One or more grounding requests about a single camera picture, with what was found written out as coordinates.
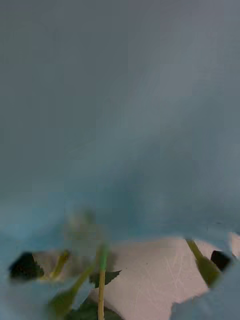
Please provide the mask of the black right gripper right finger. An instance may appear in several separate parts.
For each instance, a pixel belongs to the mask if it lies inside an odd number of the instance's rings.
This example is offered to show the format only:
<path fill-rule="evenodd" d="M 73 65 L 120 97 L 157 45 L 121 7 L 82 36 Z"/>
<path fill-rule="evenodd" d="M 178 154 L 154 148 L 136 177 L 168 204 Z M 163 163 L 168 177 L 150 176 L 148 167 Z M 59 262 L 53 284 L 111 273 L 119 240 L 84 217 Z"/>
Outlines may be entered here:
<path fill-rule="evenodd" d="M 211 254 L 210 260 L 223 272 L 230 264 L 231 259 L 223 252 L 214 250 Z"/>

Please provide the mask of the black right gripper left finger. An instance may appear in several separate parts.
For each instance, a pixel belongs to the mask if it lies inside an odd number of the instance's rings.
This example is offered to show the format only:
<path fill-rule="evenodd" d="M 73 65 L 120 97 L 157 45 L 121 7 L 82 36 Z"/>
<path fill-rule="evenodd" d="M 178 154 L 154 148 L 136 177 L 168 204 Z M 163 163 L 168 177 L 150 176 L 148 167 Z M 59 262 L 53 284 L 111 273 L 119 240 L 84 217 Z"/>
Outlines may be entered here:
<path fill-rule="evenodd" d="M 44 275 L 44 270 L 35 262 L 31 252 L 22 253 L 8 271 L 11 280 L 35 280 Z"/>

